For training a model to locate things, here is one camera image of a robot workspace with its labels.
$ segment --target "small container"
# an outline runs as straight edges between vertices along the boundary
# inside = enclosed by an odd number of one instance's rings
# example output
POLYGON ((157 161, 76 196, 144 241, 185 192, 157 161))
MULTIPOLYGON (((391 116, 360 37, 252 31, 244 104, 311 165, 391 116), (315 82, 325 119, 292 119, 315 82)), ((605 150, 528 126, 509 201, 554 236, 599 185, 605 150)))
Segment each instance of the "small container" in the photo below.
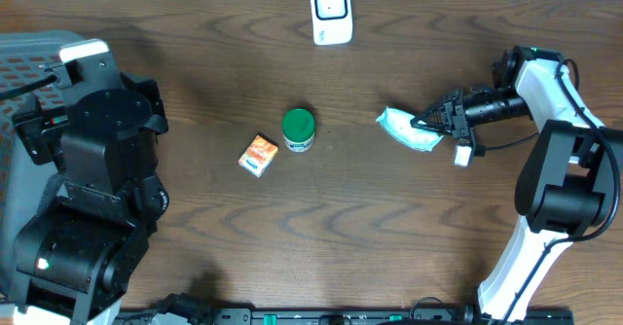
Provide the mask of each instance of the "small container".
POLYGON ((285 146, 294 152, 306 152, 313 144, 315 119, 310 111, 294 109, 286 112, 281 123, 285 146))

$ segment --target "wooden table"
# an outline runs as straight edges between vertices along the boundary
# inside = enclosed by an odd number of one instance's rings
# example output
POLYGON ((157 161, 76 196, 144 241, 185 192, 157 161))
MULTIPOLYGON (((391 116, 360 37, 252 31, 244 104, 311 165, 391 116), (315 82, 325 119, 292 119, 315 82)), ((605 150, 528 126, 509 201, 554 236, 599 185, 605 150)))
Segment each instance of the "wooden table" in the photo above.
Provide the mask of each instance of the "wooden table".
MULTIPOLYGON (((170 132, 159 173, 171 206, 134 273, 126 307, 189 292, 256 307, 409 307, 472 302, 517 217, 514 185, 531 145, 452 165, 375 124, 386 105, 421 110, 490 83, 515 44, 556 49, 581 94, 623 128, 623 0, 352 0, 354 37, 312 42, 309 0, 0 0, 0 31, 66 29, 106 40, 120 67, 154 77, 170 132), (306 105, 317 140, 285 148, 261 179, 237 159, 261 131, 282 144, 283 113, 306 105)), ((528 119, 478 128, 500 144, 528 119)), ((573 246, 534 305, 576 323, 623 318, 623 223, 573 246)))

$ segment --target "white tag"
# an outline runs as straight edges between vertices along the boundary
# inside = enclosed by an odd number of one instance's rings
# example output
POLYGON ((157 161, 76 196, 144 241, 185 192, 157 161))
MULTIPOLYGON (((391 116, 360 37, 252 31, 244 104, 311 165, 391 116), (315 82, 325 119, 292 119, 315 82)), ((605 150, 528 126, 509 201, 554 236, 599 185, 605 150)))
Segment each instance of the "white tag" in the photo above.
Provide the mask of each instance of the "white tag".
POLYGON ((343 44, 352 38, 350 0, 311 0, 311 21, 317 45, 343 44))

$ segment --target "orange package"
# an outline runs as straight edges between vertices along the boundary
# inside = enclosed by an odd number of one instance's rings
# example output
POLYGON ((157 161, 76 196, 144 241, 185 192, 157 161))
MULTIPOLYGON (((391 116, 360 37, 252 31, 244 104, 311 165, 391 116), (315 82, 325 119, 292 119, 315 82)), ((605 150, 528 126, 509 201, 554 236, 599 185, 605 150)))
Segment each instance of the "orange package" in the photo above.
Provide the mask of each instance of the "orange package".
POLYGON ((259 178, 266 167, 271 164, 277 151, 276 145, 257 135, 244 154, 240 156, 238 164, 259 178))

